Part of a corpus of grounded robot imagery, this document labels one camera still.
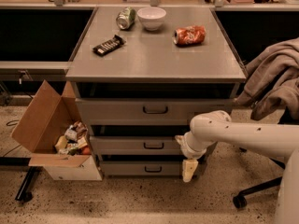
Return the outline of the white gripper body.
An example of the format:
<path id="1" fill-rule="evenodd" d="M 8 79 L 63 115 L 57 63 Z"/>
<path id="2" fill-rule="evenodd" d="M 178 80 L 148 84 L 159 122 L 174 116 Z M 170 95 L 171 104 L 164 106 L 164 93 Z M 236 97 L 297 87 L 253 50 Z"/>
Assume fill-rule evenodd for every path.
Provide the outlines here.
<path id="1" fill-rule="evenodd" d="M 198 160 L 206 153 L 206 148 L 191 132 L 187 132 L 183 135 L 176 135 L 175 139 L 180 145 L 182 154 L 187 159 Z"/>

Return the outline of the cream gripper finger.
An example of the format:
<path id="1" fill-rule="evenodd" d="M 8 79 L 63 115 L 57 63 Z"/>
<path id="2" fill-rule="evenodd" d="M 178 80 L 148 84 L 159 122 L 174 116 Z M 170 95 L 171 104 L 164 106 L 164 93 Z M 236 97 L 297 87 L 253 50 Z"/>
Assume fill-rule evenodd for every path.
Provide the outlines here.
<path id="1" fill-rule="evenodd" d="M 182 162 L 182 178 L 185 183 L 192 180 L 193 174 L 198 166 L 198 160 L 188 159 Z"/>

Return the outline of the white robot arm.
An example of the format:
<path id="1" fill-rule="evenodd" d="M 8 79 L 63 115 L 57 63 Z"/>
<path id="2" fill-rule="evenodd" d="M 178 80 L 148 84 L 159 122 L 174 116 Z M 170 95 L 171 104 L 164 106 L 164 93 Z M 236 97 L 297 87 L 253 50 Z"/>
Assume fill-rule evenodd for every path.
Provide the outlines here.
<path id="1" fill-rule="evenodd" d="M 224 142 L 285 164 L 274 224 L 299 224 L 299 126 L 287 124 L 237 123 L 224 111 L 192 118 L 190 130 L 176 137 L 186 159 L 182 163 L 185 182 L 192 179 L 198 160 L 208 147 Z"/>

